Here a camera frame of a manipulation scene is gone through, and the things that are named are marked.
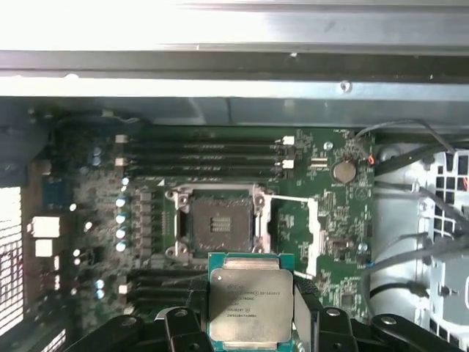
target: black cable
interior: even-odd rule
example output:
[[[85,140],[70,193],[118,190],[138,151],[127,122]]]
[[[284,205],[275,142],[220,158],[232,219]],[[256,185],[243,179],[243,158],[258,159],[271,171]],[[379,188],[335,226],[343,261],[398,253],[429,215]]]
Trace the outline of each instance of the black cable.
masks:
[[[370,291],[369,297],[373,298],[379,293],[382,293],[387,290],[393,290],[395,288],[409,290],[411,293],[421,298],[423,297],[429,298],[429,294],[426,291],[426,287],[423,284],[419,282],[415,282],[415,281],[392,282],[390,284],[384,284],[384,285],[375,287],[373,290]]]
[[[456,139],[454,141],[451,141],[451,145],[457,149],[468,149],[469,139],[467,137]],[[445,150],[446,148],[441,144],[426,144],[422,147],[418,147],[414,150],[411,150],[410,152],[396,156],[376,165],[376,167],[374,168],[374,175],[379,176],[392,171],[396,171],[403,167],[409,166],[427,156],[444,152]]]
[[[376,125],[364,128],[363,130],[359,131],[353,138],[354,140],[357,141],[364,134],[377,130],[379,128],[390,127],[394,125],[403,125],[403,124],[409,124],[409,123],[414,123],[414,124],[423,126],[442,146],[445,147],[445,150],[449,151],[451,154],[455,154],[456,150],[440,134],[438,134],[437,131],[435,131],[425,121],[417,120],[417,119],[396,120],[396,121],[387,121],[387,122],[378,123]]]
[[[387,182],[381,182],[381,181],[376,181],[374,184],[376,185],[376,187],[396,189],[398,191],[412,191],[413,190],[412,185],[387,183]],[[469,220],[465,218],[456,208],[446,203],[440,197],[433,194],[431,191],[429,191],[428,189],[424,187],[418,187],[416,189],[416,193],[420,194],[423,197],[430,198],[433,202],[435,202],[435,205],[439,207],[442,211],[444,211],[449,218],[452,218],[462,230],[464,230],[465,232],[469,232]]]
[[[451,254],[451,256],[457,257],[458,255],[461,255],[462,253],[466,252],[468,250],[468,247],[469,237],[463,236],[456,240],[447,240],[435,243],[429,248],[417,249],[415,251],[394,255],[393,257],[389,257],[369,266],[368,268],[365,268],[361,274],[360,288],[361,295],[363,296],[363,300],[369,311],[370,317],[374,317],[374,310],[369,297],[369,286],[372,274],[390,268],[391,266],[404,264],[412,260],[422,260],[425,257],[434,257],[443,254]]]

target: small chip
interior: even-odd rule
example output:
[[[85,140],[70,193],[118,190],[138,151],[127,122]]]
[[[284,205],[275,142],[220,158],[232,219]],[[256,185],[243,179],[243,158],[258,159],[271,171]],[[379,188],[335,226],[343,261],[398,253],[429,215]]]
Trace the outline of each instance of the small chip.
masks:
[[[129,138],[124,134],[116,135],[116,143],[127,143]]]
[[[124,158],[116,158],[116,161],[114,163],[115,166],[125,166],[125,159]]]
[[[152,223],[151,215],[142,215],[140,216],[140,224],[142,226],[149,226]]]
[[[340,302],[343,307],[353,307],[355,305],[355,296],[352,293],[344,293]]]
[[[140,205],[140,212],[143,214],[148,214],[152,212],[152,205],[151,204],[142,204]]]
[[[149,192],[144,192],[140,194],[140,202],[151,202],[152,201],[152,194]]]

